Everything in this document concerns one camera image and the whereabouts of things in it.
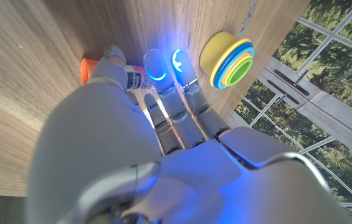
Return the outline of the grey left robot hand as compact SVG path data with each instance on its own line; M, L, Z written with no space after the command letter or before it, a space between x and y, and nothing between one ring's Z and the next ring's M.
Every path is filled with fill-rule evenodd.
M208 105L184 52L179 83L156 49L144 66L168 113L151 124L126 94L113 45L86 85L62 100L36 143L28 223L350 223L319 170Z

